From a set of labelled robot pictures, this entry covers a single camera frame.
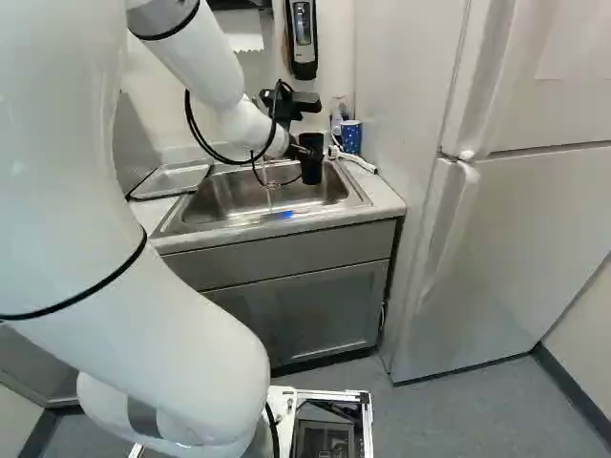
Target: gray countertop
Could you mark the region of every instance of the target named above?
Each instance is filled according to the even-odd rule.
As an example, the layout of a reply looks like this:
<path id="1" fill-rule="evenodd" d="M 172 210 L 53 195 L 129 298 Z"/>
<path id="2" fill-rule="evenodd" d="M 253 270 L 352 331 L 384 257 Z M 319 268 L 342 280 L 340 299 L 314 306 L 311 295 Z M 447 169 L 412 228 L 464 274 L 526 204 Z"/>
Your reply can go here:
<path id="1" fill-rule="evenodd" d="M 251 226 L 222 228 L 193 234 L 153 238 L 151 243 L 161 254 L 169 254 L 248 240 L 286 236 L 378 219 L 398 218 L 405 215 L 406 204 L 380 176 L 373 175 L 352 162 L 342 161 L 342 164 L 367 194 L 371 200 L 371 206 L 359 206 L 298 219 L 273 220 Z M 144 202 L 132 201 L 130 202 L 130 207 L 137 220 L 150 235 L 177 200 L 178 198 L 162 198 Z"/>

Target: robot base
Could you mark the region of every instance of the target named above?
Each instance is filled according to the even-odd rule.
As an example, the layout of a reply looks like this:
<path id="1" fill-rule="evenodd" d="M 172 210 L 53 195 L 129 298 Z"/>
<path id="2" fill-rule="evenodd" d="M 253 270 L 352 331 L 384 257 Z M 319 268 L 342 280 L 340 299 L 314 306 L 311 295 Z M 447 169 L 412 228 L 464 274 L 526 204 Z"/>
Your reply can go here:
<path id="1" fill-rule="evenodd" d="M 271 386 L 267 402 L 276 417 L 279 458 L 373 458 L 373 406 L 367 391 L 317 391 Z M 135 444 L 129 458 L 140 458 Z M 242 458 L 273 458 L 266 416 Z"/>

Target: cabinet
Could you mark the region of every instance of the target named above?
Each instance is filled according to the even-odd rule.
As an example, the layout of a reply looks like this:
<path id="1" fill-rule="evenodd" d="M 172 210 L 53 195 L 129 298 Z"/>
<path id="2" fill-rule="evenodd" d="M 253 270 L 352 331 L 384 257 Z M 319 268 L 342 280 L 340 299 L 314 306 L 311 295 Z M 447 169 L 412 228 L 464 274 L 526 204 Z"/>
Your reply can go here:
<path id="1" fill-rule="evenodd" d="M 261 339 L 272 366 L 374 346 L 389 262 L 203 292 Z"/>
<path id="2" fill-rule="evenodd" d="M 375 346 L 395 219 L 166 254 L 261 340 L 273 367 Z"/>

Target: blue cup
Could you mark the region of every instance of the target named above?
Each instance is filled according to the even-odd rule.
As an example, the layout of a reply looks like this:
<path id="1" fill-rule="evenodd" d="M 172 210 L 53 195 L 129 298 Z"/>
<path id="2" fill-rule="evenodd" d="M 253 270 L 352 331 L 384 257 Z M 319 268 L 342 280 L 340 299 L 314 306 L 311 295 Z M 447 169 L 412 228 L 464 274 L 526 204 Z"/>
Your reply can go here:
<path id="1" fill-rule="evenodd" d="M 363 137 L 363 123 L 357 120 L 342 121 L 342 143 L 344 152 L 352 155 L 361 153 L 361 139 Z"/>

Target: cabinet door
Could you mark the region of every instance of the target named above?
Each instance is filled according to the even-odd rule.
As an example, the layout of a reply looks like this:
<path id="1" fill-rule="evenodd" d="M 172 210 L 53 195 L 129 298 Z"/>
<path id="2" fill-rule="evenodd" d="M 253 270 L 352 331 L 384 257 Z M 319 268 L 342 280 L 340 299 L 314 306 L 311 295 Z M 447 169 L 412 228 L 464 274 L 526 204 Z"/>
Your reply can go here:
<path id="1" fill-rule="evenodd" d="M 281 364 L 374 346 L 388 262 L 267 281 Z"/>
<path id="2" fill-rule="evenodd" d="M 267 297 L 262 293 L 258 283 L 251 283 L 206 291 L 202 295 L 254 332 L 267 350 L 269 363 L 275 367 L 278 365 L 278 352 L 272 340 Z"/>
<path id="3" fill-rule="evenodd" d="M 262 340 L 272 366 L 374 346 L 389 262 L 258 281 L 204 295 Z"/>

